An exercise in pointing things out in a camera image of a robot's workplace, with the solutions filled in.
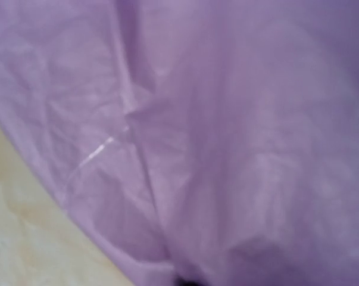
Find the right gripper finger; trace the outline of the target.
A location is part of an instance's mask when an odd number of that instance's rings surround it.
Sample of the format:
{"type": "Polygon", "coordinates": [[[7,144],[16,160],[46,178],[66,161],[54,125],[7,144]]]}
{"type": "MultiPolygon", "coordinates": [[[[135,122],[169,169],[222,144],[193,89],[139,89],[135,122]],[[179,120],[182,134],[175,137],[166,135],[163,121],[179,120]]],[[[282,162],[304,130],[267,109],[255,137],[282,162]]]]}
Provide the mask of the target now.
{"type": "Polygon", "coordinates": [[[185,279],[177,276],[174,280],[175,286],[205,286],[201,281],[197,281],[194,279],[185,279]]]}

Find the purple wrapping paper sheet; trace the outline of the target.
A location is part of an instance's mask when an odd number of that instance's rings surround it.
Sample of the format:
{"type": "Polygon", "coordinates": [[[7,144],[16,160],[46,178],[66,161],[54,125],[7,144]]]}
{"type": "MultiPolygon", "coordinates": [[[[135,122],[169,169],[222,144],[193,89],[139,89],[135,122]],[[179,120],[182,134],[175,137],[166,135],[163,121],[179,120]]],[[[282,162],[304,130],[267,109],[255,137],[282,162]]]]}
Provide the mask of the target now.
{"type": "Polygon", "coordinates": [[[359,285],[359,1],[0,1],[0,127],[137,285],[359,285]]]}

